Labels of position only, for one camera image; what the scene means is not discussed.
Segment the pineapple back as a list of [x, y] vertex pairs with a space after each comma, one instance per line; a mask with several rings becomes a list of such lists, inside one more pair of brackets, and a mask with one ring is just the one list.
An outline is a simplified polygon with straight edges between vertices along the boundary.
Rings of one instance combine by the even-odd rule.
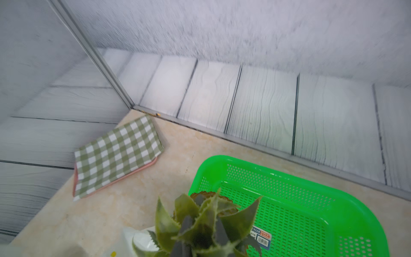
[[240, 209], [220, 192], [181, 194], [170, 215], [157, 200], [155, 230], [149, 236], [156, 251], [132, 248], [138, 257], [246, 257], [249, 248], [259, 256], [262, 248], [251, 231], [261, 198]]

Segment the white plastic bag lemon print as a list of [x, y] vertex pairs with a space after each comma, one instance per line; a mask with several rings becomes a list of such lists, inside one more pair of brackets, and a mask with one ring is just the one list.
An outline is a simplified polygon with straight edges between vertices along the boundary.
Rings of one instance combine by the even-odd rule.
[[155, 231], [155, 227], [136, 230], [131, 227], [123, 228], [118, 240], [113, 243], [101, 255], [102, 257], [137, 257], [133, 250], [132, 243], [144, 251], [158, 251], [159, 248], [155, 245], [149, 232]]

